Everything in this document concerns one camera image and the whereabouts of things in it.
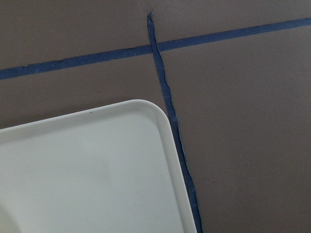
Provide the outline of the white bear tray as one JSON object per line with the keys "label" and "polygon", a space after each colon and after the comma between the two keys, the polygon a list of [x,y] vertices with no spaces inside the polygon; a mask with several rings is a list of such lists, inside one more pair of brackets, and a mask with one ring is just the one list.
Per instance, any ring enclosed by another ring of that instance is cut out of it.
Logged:
{"label": "white bear tray", "polygon": [[129,100],[2,129],[3,233],[194,233],[166,114]]}

